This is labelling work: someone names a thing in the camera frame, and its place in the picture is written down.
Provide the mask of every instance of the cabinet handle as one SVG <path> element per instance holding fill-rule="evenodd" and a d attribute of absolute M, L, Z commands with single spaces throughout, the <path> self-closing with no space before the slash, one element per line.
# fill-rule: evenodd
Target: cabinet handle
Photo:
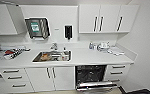
<path fill-rule="evenodd" d="M 22 78 L 22 76 L 20 76 L 20 77 L 9 77 L 8 79 L 21 79 Z"/>
<path fill-rule="evenodd" d="M 120 80 L 117 79 L 117 80 L 108 80 L 108 81 L 111 81 L 111 82 L 119 82 Z"/>
<path fill-rule="evenodd" d="M 48 68 L 47 68 L 47 73 L 48 73 L 48 77 L 50 78 Z"/>
<path fill-rule="evenodd" d="M 25 87 L 26 86 L 26 84 L 24 84 L 24 85 L 13 85 L 12 87 Z"/>
<path fill-rule="evenodd" d="M 95 17 L 94 32 L 95 32 L 95 29 L 96 29 L 96 25 L 97 25 L 97 17 Z"/>
<path fill-rule="evenodd" d="M 53 75 L 54 75 L 54 78 L 56 78 L 55 70 L 54 70 L 54 68 L 52 68 L 52 69 L 53 69 Z"/>
<path fill-rule="evenodd" d="M 123 74 L 122 72 L 110 72 L 111 74 Z"/>
<path fill-rule="evenodd" d="M 19 70 L 16 70 L 16 71 L 3 71 L 3 73 L 13 73 L 13 72 L 19 72 Z"/>
<path fill-rule="evenodd" d="M 101 17 L 100 31 L 101 31 L 103 19 L 104 19 L 104 17 Z"/>
<path fill-rule="evenodd" d="M 121 22 L 122 22 L 122 17 L 120 17 L 120 21 L 119 21 L 119 25 L 118 25 L 118 29 L 117 29 L 117 31 L 119 31 L 119 28 L 120 28 Z"/>
<path fill-rule="evenodd" d="M 125 68 L 125 66 L 112 66 L 112 68 Z"/>

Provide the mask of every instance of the upper cabinet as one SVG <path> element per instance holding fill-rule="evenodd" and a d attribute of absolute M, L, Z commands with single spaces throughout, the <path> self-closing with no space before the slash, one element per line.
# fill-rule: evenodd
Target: upper cabinet
<path fill-rule="evenodd" d="M 26 24 L 19 6 L 0 5 L 0 35 L 26 32 Z"/>
<path fill-rule="evenodd" d="M 129 32 L 138 7 L 138 5 L 80 5 L 79 33 Z"/>
<path fill-rule="evenodd" d="M 121 6 L 116 28 L 118 32 L 129 32 L 131 30 L 138 8 L 139 5 Z"/>

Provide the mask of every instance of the bottle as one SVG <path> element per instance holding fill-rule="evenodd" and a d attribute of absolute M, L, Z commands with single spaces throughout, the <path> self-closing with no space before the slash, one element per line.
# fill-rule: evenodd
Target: bottle
<path fill-rule="evenodd" d="M 94 45 L 92 42 L 90 42 L 90 44 L 89 44 L 89 49 L 94 49 Z"/>

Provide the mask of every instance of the faucet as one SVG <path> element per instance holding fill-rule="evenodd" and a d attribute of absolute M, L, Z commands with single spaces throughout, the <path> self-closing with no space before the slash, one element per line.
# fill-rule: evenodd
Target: faucet
<path fill-rule="evenodd" d="M 57 47 L 57 43 L 53 43 L 53 45 L 52 45 L 51 49 L 57 50 L 57 49 L 58 49 L 58 47 Z"/>

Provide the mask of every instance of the white wall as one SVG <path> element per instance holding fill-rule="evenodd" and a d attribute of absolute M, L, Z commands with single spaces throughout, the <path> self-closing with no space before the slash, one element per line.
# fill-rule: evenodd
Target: white wall
<path fill-rule="evenodd" d="M 136 52 L 138 57 L 123 87 L 126 91 L 150 90 L 150 0 L 132 0 L 130 4 L 139 4 L 140 9 L 132 31 L 120 34 L 117 43 Z"/>
<path fill-rule="evenodd" d="M 0 36 L 0 44 L 49 44 L 49 43 L 77 43 L 109 41 L 116 43 L 118 34 L 78 34 L 78 6 L 47 6 L 47 5 L 20 5 L 24 18 L 42 18 L 49 21 L 51 36 L 44 41 L 30 39 L 29 33 L 12 36 Z M 73 26 L 73 38 L 70 42 L 64 37 L 64 26 Z"/>

